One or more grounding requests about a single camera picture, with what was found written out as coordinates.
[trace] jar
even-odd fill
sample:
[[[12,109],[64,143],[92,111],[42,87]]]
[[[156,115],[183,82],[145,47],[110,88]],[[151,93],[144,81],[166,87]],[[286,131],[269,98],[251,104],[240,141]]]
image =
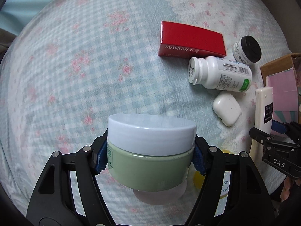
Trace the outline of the jar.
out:
[[[246,35],[234,43],[233,56],[237,62],[252,65],[261,59],[261,48],[254,37]]]
[[[252,72],[239,62],[213,56],[193,57],[189,60],[188,80],[209,89],[245,92],[251,86]]]
[[[196,123],[143,114],[108,120],[108,168],[119,183],[138,191],[163,191],[186,181],[195,147]]]

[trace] black lid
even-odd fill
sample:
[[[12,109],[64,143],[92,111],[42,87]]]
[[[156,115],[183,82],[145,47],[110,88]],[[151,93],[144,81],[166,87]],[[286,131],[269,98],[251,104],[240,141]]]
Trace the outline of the black lid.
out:
[[[261,58],[261,49],[254,37],[246,35],[241,39],[241,47],[246,57],[253,63]]]

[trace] bed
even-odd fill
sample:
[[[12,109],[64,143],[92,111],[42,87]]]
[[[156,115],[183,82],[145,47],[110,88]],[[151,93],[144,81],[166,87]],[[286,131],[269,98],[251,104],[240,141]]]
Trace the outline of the bed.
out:
[[[219,91],[187,81],[188,60],[158,57],[161,21],[223,34],[228,57],[233,44],[252,35],[262,58],[252,67],[252,86],[232,92],[242,113],[226,127],[212,110]],[[0,183],[25,215],[35,183],[53,151],[77,152],[101,136],[115,113],[187,118],[210,145],[249,151],[260,66],[290,50],[261,0],[53,0],[14,40],[0,64]],[[284,175],[257,164],[269,193]],[[137,200],[105,169],[97,177],[116,224],[179,225],[199,191],[190,167],[183,197],[152,206]],[[77,211],[84,214],[72,174]],[[223,212],[226,197],[217,214]]]

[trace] bottle cap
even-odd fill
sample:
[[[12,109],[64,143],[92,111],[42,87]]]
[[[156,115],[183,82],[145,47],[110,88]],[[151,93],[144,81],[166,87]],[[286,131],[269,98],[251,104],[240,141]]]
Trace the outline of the bottle cap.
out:
[[[188,81],[195,85],[198,82],[200,72],[199,60],[196,57],[192,57],[188,64]]]
[[[241,39],[241,47],[246,57],[253,63],[261,58],[261,49],[254,37],[246,35]]]
[[[144,114],[114,114],[108,120],[108,140],[125,151],[167,156],[193,148],[197,125],[183,118]]]

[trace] green label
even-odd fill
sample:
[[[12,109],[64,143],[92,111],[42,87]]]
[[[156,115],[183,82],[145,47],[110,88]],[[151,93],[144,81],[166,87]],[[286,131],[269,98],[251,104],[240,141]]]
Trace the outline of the green label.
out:
[[[113,168],[113,153],[112,153],[112,150],[109,147],[107,147],[106,150],[107,150],[107,154],[108,154],[108,165],[111,168]]]
[[[243,85],[241,86],[241,88],[239,89],[240,92],[243,92],[244,90],[246,90],[248,88],[250,81],[248,79],[245,79],[243,81]]]

